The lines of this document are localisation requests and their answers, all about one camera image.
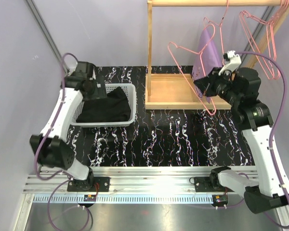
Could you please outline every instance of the wooden pole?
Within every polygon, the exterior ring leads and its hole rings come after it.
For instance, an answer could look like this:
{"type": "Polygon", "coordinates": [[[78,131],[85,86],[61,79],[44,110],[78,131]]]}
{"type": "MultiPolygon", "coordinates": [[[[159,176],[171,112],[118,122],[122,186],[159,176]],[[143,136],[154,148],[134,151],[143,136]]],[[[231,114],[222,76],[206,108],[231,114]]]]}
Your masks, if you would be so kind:
{"type": "MultiPolygon", "coordinates": [[[[229,0],[229,6],[279,6],[281,0],[229,0]]],[[[151,0],[152,6],[226,6],[227,0],[151,0]]]]}
{"type": "MultiPolygon", "coordinates": [[[[275,23],[274,27],[273,27],[273,33],[275,35],[275,33],[278,31],[278,29],[280,28],[280,26],[283,24],[284,20],[286,19],[286,17],[289,14],[289,6],[286,9],[286,11],[283,13],[283,15],[278,19],[278,21],[275,23]]],[[[266,33],[264,33],[263,37],[261,38],[258,47],[259,47],[259,51],[260,53],[264,53],[265,49],[268,46],[268,41],[267,41],[267,37],[266,37],[266,33]]],[[[247,62],[247,66],[249,68],[253,68],[256,63],[257,63],[258,59],[255,55],[253,55],[249,61],[247,62]]]]}
{"type": "Polygon", "coordinates": [[[148,96],[151,95],[151,71],[152,71],[152,1],[148,0],[148,81],[146,88],[148,96]]]}

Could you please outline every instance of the metal floor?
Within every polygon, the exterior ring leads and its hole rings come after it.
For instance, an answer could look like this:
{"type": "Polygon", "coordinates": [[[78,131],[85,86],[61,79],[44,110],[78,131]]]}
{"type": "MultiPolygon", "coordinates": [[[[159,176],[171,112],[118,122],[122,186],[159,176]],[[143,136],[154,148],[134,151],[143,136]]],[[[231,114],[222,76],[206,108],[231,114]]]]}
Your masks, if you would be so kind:
{"type": "MultiPolygon", "coordinates": [[[[239,196],[230,195],[230,204],[239,196]]],[[[51,204],[52,218],[72,204],[51,204]]],[[[211,209],[211,205],[120,205],[95,204],[90,207],[87,231],[277,231],[264,214],[251,213],[245,204],[226,210],[211,209]]],[[[81,229],[87,218],[85,211],[75,208],[55,219],[64,231],[81,229]]],[[[48,224],[47,205],[33,203],[26,231],[53,231],[48,224]]]]}

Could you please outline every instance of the black and white marble surface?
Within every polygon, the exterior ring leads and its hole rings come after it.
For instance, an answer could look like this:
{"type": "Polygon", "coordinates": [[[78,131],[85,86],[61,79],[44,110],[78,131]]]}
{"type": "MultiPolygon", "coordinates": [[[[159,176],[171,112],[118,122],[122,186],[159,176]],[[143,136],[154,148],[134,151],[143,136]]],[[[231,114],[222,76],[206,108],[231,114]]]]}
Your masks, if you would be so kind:
{"type": "MultiPolygon", "coordinates": [[[[191,73],[192,67],[183,71],[191,73]]],[[[178,73],[173,66],[153,73],[178,73]]],[[[125,128],[70,126],[67,142],[88,166],[254,165],[250,148],[229,110],[210,116],[203,110],[146,110],[145,66],[100,67],[106,83],[132,83],[137,92],[136,121],[125,128]]]]}

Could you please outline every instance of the wooden rack base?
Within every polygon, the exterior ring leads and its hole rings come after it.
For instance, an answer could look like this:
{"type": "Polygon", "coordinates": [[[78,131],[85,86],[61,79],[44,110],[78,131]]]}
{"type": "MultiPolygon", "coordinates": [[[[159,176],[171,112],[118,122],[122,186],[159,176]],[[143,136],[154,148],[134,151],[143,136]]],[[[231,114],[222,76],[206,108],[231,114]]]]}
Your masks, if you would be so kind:
{"type": "MultiPolygon", "coordinates": [[[[193,84],[191,75],[185,75],[193,84]]],[[[146,109],[204,109],[204,106],[191,90],[181,74],[151,74],[151,95],[148,94],[148,75],[145,77],[146,109]]],[[[202,99],[207,108],[213,104],[202,99]]],[[[230,109],[231,106],[220,97],[213,97],[216,109],[230,109]]]]}

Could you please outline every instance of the wooden clothes rack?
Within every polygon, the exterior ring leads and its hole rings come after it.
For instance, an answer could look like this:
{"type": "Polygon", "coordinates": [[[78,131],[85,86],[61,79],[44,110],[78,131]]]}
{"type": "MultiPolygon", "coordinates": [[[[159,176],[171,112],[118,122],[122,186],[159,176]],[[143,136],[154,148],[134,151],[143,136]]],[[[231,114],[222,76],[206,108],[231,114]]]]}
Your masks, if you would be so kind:
{"type": "MultiPolygon", "coordinates": [[[[281,0],[229,0],[229,6],[280,6],[281,0]]],[[[148,0],[148,74],[145,77],[145,108],[146,109],[204,109],[204,106],[190,89],[181,74],[152,74],[152,8],[158,7],[203,7],[226,6],[226,0],[148,0]]],[[[289,14],[289,6],[274,26],[274,34],[289,14]]],[[[259,43],[260,52],[267,47],[266,35],[259,43]]],[[[256,56],[251,56],[247,67],[253,68],[257,62],[256,56]]],[[[185,75],[192,83],[190,74],[185,75]]],[[[220,97],[212,97],[216,109],[230,109],[231,106],[220,97]]],[[[213,109],[211,103],[202,99],[208,109],[213,109]]]]}

